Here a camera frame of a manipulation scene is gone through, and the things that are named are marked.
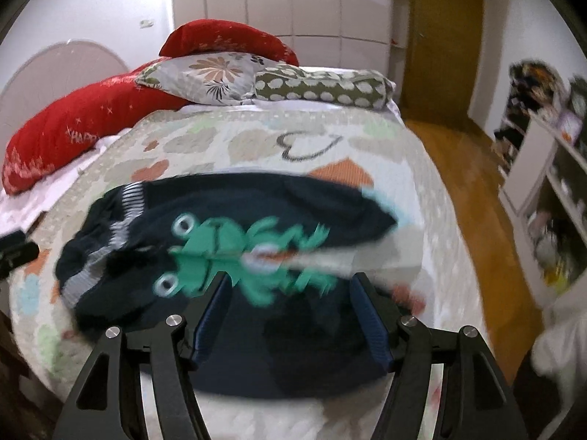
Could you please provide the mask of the rounded pale pink headboard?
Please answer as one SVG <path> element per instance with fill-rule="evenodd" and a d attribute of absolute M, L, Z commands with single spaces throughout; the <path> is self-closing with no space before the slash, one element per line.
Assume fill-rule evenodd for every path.
<path fill-rule="evenodd" d="M 128 71 L 115 52 L 95 42 L 69 40 L 30 57 L 1 91 L 1 150 L 24 123 L 53 101 Z"/>

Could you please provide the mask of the brown wooden door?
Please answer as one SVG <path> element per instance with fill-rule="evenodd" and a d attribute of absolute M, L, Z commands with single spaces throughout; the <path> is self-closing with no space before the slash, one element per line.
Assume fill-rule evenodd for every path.
<path fill-rule="evenodd" d="M 454 125 L 468 118 L 482 46 L 484 0 L 410 0 L 401 95 L 408 117 Z"/>

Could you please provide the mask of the long red pillow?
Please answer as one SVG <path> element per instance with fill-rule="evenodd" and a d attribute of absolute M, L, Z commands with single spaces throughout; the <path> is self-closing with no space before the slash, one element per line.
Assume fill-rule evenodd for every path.
<path fill-rule="evenodd" d="M 157 110 L 177 110 L 188 101 L 137 84 L 146 67 L 76 89 L 30 118 L 9 140 L 1 180 L 10 196 L 68 165 L 99 139 L 131 128 Z"/>

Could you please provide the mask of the glossy white wardrobe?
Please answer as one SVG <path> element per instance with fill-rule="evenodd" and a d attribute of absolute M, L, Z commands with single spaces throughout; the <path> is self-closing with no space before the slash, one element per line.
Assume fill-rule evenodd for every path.
<path fill-rule="evenodd" d="M 174 23 L 221 19 L 280 38 L 308 67 L 372 69 L 402 84 L 410 0 L 172 0 Z"/>

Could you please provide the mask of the red pillow at back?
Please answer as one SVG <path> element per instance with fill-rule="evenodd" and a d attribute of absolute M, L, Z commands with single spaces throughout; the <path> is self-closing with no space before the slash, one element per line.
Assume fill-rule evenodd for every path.
<path fill-rule="evenodd" d="M 297 66 L 295 52 L 276 36 L 252 26 L 218 19 L 198 19 L 173 31 L 159 51 L 160 57 L 179 58 L 216 52 L 249 53 Z"/>

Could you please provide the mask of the white open shelf unit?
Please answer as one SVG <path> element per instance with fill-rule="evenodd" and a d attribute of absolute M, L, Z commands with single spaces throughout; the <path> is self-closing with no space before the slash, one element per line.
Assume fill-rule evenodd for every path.
<path fill-rule="evenodd" d="M 509 82 L 492 143 L 499 200 L 529 291 L 546 308 L 586 273 L 586 81 L 520 60 Z"/>

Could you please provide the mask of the navy frog print pants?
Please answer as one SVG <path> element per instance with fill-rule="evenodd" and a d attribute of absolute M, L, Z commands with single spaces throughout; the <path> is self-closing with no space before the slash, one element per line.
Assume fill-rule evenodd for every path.
<path fill-rule="evenodd" d="M 149 329 L 183 312 L 220 271 L 230 304 L 199 391 L 325 398 L 384 377 L 352 306 L 350 278 L 247 272 L 247 231 L 300 250 L 381 241 L 395 214 L 350 186 L 279 173 L 199 174 L 120 186 L 91 205 L 55 274 L 79 330 Z"/>

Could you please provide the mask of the heart pattern quilted bedspread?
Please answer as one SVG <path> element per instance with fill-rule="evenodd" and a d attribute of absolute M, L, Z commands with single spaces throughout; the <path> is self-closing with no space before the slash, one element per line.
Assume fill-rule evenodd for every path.
<path fill-rule="evenodd" d="M 64 303 L 55 268 L 91 204 L 126 184 L 189 174 L 272 172 L 312 176 L 361 190 L 396 217 L 381 241 L 300 250 L 247 231 L 250 273 L 347 277 L 363 271 L 384 286 L 422 295 L 422 320 L 454 330 L 485 328 L 478 279 L 449 193 L 420 139 L 398 121 L 360 109 L 160 111 L 112 144 L 34 231 L 37 261 L 10 279 L 16 343 L 42 384 L 65 398 L 90 354 Z"/>

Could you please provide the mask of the grey floral pillow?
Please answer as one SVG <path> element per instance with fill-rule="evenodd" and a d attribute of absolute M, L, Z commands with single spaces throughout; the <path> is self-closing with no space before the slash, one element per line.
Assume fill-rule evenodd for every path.
<path fill-rule="evenodd" d="M 243 105 L 254 95 L 256 74 L 276 64 L 249 53 L 192 55 L 154 63 L 135 82 L 196 105 Z"/>

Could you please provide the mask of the white wall switch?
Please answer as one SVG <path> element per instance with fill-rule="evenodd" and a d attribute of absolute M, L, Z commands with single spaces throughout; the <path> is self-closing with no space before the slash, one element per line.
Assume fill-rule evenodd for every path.
<path fill-rule="evenodd" d="M 143 19 L 139 22 L 140 29 L 151 28 L 154 26 L 154 21 L 151 19 Z"/>

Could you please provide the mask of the olive white spotted bolster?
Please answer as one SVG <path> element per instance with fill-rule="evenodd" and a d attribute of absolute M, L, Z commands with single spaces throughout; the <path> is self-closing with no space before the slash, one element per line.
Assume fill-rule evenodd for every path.
<path fill-rule="evenodd" d="M 377 70 L 303 69 L 285 63 L 255 74 L 255 98 L 306 100 L 382 110 L 393 99 L 395 84 Z"/>

